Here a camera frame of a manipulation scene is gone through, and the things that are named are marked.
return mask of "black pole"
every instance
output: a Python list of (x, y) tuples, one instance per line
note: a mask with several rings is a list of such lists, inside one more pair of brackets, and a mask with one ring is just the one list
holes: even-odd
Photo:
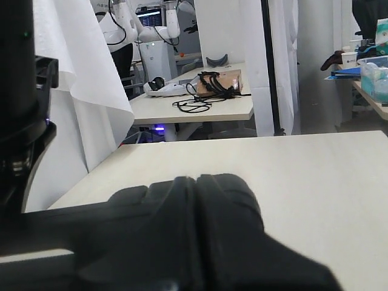
[(271, 93), (273, 127), (275, 136), (284, 136), (286, 133), (280, 124), (278, 89), (276, 86), (275, 60), (273, 58), (273, 43), (271, 32), (271, 19), (268, 0), (261, 0), (261, 10), (263, 13), (264, 39), (266, 41), (267, 66), (269, 77), (269, 88)]

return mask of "black headphones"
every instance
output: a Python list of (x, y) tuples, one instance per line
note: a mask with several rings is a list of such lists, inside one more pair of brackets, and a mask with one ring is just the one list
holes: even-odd
[(151, 82), (148, 82), (148, 85), (150, 86), (152, 91), (158, 91), (164, 87), (165, 83), (162, 77), (156, 77)]

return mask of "cardboard box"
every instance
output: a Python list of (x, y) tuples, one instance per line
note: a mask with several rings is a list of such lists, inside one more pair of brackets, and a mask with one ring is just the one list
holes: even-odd
[[(243, 90), (241, 70), (220, 72), (219, 76), (217, 77), (217, 80), (226, 89), (232, 86), (238, 93), (241, 93), (241, 91)], [(205, 81), (210, 83), (210, 76), (206, 76)], [(197, 85), (197, 95), (199, 97), (210, 97), (215, 94), (213, 92), (207, 91), (206, 87), (201, 83), (201, 80), (199, 80)]]

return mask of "white drape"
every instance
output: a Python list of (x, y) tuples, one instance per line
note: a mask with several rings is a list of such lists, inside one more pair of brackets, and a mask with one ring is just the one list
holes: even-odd
[[(291, 135), (300, 133), (296, 60), (298, 0), (272, 0), (269, 4), (281, 125)], [(261, 3), (257, 0), (239, 0), (239, 6), (258, 136), (272, 136), (273, 119)]]
[(60, 87), (52, 90), (50, 112), (58, 135), (27, 211), (46, 209), (83, 179), (117, 149), (134, 120), (90, 1), (33, 3), (36, 54), (59, 59)]

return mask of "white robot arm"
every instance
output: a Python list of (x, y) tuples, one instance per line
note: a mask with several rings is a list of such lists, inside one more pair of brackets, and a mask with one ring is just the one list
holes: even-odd
[[(166, 27), (144, 27), (133, 11), (129, 0), (90, 1), (97, 15), (105, 13), (99, 24), (111, 52), (115, 52), (135, 41), (161, 41), (177, 38), (181, 34), (178, 15), (176, 14), (176, 0), (162, 0), (166, 6)], [(111, 1), (115, 15), (111, 15), (109, 10)]]

